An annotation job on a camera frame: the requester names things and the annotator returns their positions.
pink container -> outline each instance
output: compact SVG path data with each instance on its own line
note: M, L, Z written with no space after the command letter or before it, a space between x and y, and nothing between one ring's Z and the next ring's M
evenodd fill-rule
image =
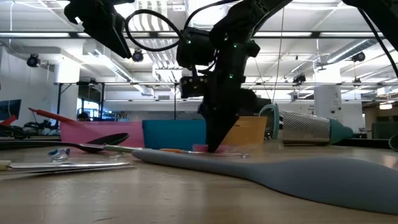
M142 132L141 121L61 123L61 139L65 142L81 144L118 133L128 133L130 135L120 146L144 147L144 134Z

teal bin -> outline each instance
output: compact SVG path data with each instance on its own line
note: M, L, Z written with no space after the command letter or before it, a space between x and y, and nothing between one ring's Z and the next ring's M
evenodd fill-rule
M145 147L150 149L189 151L194 144L206 143L204 120L145 120L142 130Z

wooden table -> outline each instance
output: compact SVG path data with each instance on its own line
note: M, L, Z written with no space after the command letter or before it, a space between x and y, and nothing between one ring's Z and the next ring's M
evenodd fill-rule
M398 169L398 153L389 150L267 148L246 149L251 158L244 161L346 156ZM3 151L0 159L44 162L49 150ZM108 156L73 153L70 160L106 161ZM398 223L398 216L309 202L245 180L126 159L136 168L0 181L1 223Z

